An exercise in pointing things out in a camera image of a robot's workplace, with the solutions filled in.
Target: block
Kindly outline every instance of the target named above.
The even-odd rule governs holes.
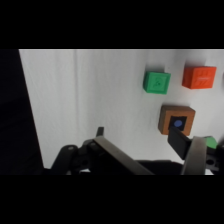
[[[146,72],[144,89],[147,93],[167,94],[171,74],[159,72]]]
[[[195,110],[182,106],[162,106],[159,119],[159,130],[169,135],[169,128],[176,127],[189,136],[194,122]]]
[[[218,143],[215,140],[215,138],[213,138],[213,137],[206,137],[205,139],[206,139],[207,147],[212,148],[212,149],[216,149],[217,148]]]
[[[189,89],[210,89],[215,80],[216,67],[192,67],[184,69],[182,85]]]

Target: green cube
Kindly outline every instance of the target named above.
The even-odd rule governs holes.
[[[171,74],[146,72],[144,89],[147,93],[167,94]]]
[[[215,140],[215,138],[213,138],[213,137],[206,137],[205,139],[206,139],[207,147],[212,148],[212,149],[216,149],[217,148],[218,143]]]

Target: blue button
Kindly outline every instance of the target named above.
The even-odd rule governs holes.
[[[182,124],[183,124],[182,121],[177,120],[177,121],[175,121],[174,126],[177,127],[177,128],[179,128]]]

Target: white wall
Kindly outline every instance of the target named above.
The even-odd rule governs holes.
[[[105,136],[134,159],[181,162],[158,131],[162,104],[196,110],[193,136],[224,135],[224,50],[20,50],[45,167],[61,147]],[[217,66],[213,89],[182,87],[185,65]],[[145,69],[171,73],[167,95],[147,94]]]

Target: orange cube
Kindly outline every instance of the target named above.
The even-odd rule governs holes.
[[[189,89],[211,89],[215,73],[216,67],[185,68],[182,86]]]

